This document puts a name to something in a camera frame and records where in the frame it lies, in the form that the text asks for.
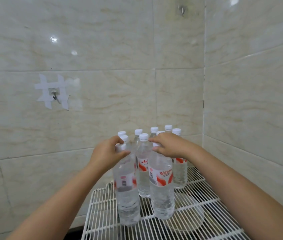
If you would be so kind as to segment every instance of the forearm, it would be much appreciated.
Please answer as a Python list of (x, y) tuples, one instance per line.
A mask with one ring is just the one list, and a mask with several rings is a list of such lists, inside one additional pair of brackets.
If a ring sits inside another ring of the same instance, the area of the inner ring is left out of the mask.
[(63, 239), (87, 194), (103, 173), (89, 165), (28, 217), (8, 240)]
[(253, 239), (283, 239), (282, 205), (203, 148), (193, 144), (187, 155)]

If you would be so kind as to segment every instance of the person's right arm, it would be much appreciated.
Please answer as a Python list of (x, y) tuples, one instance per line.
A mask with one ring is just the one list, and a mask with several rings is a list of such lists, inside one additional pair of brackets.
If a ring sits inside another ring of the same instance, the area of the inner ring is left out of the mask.
[(149, 141), (166, 157), (190, 161), (205, 177), (230, 213), (254, 240), (283, 240), (283, 206), (247, 178), (202, 147), (171, 133)]

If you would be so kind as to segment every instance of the person's left hand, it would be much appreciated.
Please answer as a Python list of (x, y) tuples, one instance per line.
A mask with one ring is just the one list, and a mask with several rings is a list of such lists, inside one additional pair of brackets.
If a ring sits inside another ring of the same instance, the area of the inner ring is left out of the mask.
[(100, 169), (102, 173), (112, 169), (116, 163), (130, 154), (130, 151), (115, 152), (117, 143), (123, 144), (124, 141), (119, 136), (113, 136), (100, 142), (92, 152), (88, 165)]

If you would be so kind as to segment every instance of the white wire shelf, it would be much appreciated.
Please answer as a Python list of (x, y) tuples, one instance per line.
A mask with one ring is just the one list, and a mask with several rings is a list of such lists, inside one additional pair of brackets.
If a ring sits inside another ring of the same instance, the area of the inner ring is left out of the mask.
[[(93, 191), (82, 240), (89, 239), (200, 239), (249, 240), (238, 222), (195, 167), (188, 167), (188, 183), (175, 189), (173, 217), (155, 217), (150, 198), (140, 198), (141, 220), (135, 226), (120, 225), (113, 183)], [(198, 203), (194, 205), (189, 198)], [(203, 209), (204, 220), (196, 215)]]

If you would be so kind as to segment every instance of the hand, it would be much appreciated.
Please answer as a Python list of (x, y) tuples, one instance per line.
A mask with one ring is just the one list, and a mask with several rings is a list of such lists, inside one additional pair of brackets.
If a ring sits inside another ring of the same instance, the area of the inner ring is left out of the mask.
[(119, 136), (113, 136), (100, 142), (92, 152), (88, 165), (93, 165), (96, 169), (100, 169), (102, 173), (112, 169), (116, 163), (130, 154), (130, 151), (116, 153), (115, 145), (117, 143), (123, 144), (124, 141)]
[(160, 143), (163, 146), (156, 146), (153, 151), (171, 158), (187, 159), (192, 149), (197, 146), (195, 143), (172, 133), (160, 133), (158, 136), (150, 138), (149, 141)]

